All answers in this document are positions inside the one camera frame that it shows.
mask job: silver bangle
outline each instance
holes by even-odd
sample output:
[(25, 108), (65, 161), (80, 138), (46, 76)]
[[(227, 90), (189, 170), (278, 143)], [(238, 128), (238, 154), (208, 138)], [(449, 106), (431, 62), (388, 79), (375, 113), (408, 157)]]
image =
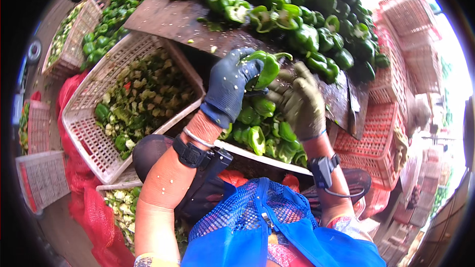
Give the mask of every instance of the silver bangle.
[(199, 143), (201, 143), (204, 146), (214, 147), (214, 145), (207, 143), (203, 139), (200, 139), (198, 136), (191, 133), (186, 127), (183, 127), (183, 132), (185, 132), (185, 134), (187, 134), (189, 137), (193, 138), (194, 140), (198, 141)]

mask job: gray glove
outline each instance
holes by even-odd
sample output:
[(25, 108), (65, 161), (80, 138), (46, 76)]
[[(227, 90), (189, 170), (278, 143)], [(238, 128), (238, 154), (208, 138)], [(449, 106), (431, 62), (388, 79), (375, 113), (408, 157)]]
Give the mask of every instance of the gray glove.
[[(317, 81), (303, 62), (295, 64), (296, 76), (281, 70), (269, 85), (267, 98), (285, 115), (300, 141), (320, 136), (326, 131), (325, 101)], [(280, 80), (292, 84), (289, 87)]]

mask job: blue mesh vest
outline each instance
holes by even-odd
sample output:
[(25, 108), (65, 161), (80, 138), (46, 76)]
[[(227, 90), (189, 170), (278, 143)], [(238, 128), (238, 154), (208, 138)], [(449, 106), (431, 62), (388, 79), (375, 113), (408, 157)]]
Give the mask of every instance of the blue mesh vest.
[(191, 230), (182, 267), (265, 266), (272, 229), (315, 266), (386, 266), (374, 243), (318, 227), (307, 199), (287, 186), (265, 177), (238, 188), (225, 184), (223, 200)]

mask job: wrist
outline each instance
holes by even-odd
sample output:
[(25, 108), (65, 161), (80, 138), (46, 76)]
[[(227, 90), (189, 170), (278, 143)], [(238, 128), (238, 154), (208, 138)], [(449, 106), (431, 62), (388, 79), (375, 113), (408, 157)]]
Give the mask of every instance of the wrist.
[[(198, 113), (191, 119), (186, 127), (189, 132), (193, 133), (193, 135), (210, 144), (213, 144), (219, 134), (221, 134), (223, 131), (220, 126), (211, 121), (210, 118), (206, 116), (201, 110), (198, 111)], [(184, 132), (180, 134), (180, 138), (185, 144), (191, 142), (202, 150), (209, 149), (209, 147), (202, 145), (198, 141), (187, 136)]]
[(335, 155), (326, 131), (318, 137), (304, 141), (303, 146), (309, 158), (326, 156), (331, 159)]

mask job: cable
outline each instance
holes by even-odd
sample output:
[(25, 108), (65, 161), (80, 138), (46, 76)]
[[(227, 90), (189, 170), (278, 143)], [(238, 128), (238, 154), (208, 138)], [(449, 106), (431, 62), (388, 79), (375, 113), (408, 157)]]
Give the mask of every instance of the cable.
[(360, 196), (361, 194), (363, 194), (363, 193), (364, 193), (364, 189), (361, 190), (361, 192), (359, 192), (358, 194), (353, 194), (353, 195), (341, 195), (341, 194), (338, 194), (338, 193), (331, 192), (331, 191), (329, 191), (327, 188), (325, 188), (325, 192), (329, 193), (330, 195), (337, 196), (337, 197), (341, 197), (341, 198), (352, 198), (352, 197), (358, 197), (358, 196)]

